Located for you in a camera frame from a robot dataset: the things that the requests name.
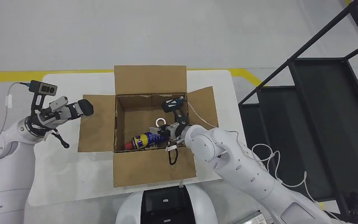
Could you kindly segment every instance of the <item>stair step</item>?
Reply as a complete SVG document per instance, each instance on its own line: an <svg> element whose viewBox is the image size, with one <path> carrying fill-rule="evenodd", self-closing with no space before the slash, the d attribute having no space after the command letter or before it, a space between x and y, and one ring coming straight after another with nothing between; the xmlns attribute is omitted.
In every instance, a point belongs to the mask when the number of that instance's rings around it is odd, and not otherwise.
<svg viewBox="0 0 358 224"><path fill-rule="evenodd" d="M257 96L271 147L281 153L279 178L285 184L296 185L307 171L307 186L312 197L316 200L332 198L332 187L295 87L263 87ZM304 185L292 190L307 195Z"/></svg>
<svg viewBox="0 0 358 224"><path fill-rule="evenodd" d="M300 58L289 68L335 184L357 192L358 82L349 62Z"/></svg>

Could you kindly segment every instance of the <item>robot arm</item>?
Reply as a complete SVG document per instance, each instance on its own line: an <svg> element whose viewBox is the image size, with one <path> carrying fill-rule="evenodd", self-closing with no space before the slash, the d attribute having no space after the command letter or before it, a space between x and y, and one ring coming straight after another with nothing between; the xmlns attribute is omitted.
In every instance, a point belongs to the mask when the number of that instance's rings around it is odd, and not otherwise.
<svg viewBox="0 0 358 224"><path fill-rule="evenodd" d="M183 97L175 101L179 108L182 100L185 101ZM170 112L166 110L170 102L165 101L162 105L167 113ZM264 164L258 161L259 158L232 133L220 128L206 130L200 125L189 125L187 122L181 125L181 133L178 134L176 128L180 123L177 117L175 115L176 123L172 125L149 130L166 133L171 137L171 143L184 142L198 160L208 162L224 181L261 203L275 224L331 223L331 218L316 204L273 178Z"/></svg>
<svg viewBox="0 0 358 224"><path fill-rule="evenodd" d="M51 133L68 147L56 127L68 120L93 114L93 106L87 100L67 105L65 96L42 109L44 96L54 95L56 89L47 83L31 81L29 90L35 93L31 115L0 134L0 223L23 223L25 203L35 177L34 145ZM42 96L40 105L35 105L39 95Z"/></svg>

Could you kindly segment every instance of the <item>open cardboard box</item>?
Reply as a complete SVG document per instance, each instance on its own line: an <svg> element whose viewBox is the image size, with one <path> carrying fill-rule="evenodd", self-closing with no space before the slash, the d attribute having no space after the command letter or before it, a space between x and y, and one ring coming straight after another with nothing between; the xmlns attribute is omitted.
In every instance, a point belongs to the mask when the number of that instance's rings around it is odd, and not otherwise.
<svg viewBox="0 0 358 224"><path fill-rule="evenodd" d="M78 152L113 151L114 187L196 177L194 157L186 147L178 148L178 160L171 166L166 143L140 151L124 151L124 144L155 127L158 118L174 123L174 114L165 113L161 103L179 96L186 96L203 119L218 126L213 88L187 93L186 66L115 66L114 76L115 96L83 96L95 112L81 119ZM183 111L191 124L210 129L186 104Z"/></svg>

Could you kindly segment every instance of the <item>white table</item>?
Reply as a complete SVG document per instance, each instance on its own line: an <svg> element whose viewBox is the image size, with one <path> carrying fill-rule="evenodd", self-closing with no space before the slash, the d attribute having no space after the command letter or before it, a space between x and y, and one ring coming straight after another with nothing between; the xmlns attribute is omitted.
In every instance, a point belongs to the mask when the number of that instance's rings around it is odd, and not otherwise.
<svg viewBox="0 0 358 224"><path fill-rule="evenodd" d="M56 96L67 96L69 102L82 99L84 94L114 95L113 73L48 74L44 82L58 86ZM237 99L231 78L226 70L188 71L187 91L213 86L218 122L221 128L236 130L239 140L246 144ZM45 104L53 101L47 97ZM70 144L62 147L56 138L35 145L36 172L29 195L29 204L43 206L74 200L137 192L178 185L168 181L113 188L112 152L78 153L80 120L61 125L58 130ZM185 179L184 184L220 179L209 164L195 160L196 178Z"/></svg>

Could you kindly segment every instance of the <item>gray floor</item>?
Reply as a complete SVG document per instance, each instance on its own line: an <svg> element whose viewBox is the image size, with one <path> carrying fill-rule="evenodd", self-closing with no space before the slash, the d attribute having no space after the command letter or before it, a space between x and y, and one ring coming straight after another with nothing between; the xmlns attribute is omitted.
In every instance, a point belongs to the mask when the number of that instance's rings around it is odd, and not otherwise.
<svg viewBox="0 0 358 224"><path fill-rule="evenodd" d="M189 68L248 68L264 79L343 6L343 0L2 1L0 71L185 64ZM347 18L303 56L346 55L356 49L357 37L358 29ZM358 59L351 64L357 72ZM254 88L242 77L233 77L233 82L238 100ZM270 84L291 82L289 72L283 71ZM8 86L0 83L1 98ZM31 102L31 95L20 86L12 94L7 127L29 114ZM3 112L0 105L0 120ZM201 186L214 203L219 223L233 223L262 209L247 209L254 200L222 181ZM25 223L114 223L124 198L27 205Z"/></svg>

